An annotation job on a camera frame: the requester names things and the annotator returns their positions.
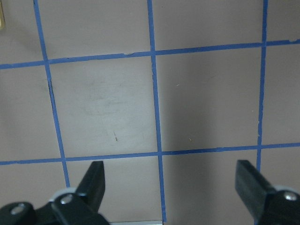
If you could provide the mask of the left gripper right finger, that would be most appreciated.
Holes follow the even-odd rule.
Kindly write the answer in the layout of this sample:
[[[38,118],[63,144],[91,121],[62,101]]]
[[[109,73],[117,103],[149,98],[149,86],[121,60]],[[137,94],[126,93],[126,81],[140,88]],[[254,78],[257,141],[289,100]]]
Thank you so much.
[[[235,190],[256,225],[300,223],[300,193],[287,186],[272,185],[248,160],[236,163]]]

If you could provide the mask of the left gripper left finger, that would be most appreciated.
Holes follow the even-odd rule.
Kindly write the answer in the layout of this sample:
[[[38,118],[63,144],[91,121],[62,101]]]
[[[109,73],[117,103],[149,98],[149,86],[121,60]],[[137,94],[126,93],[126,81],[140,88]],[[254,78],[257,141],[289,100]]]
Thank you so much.
[[[73,193],[63,193],[51,203],[61,225],[103,225],[98,213],[104,196],[104,163],[94,161]]]

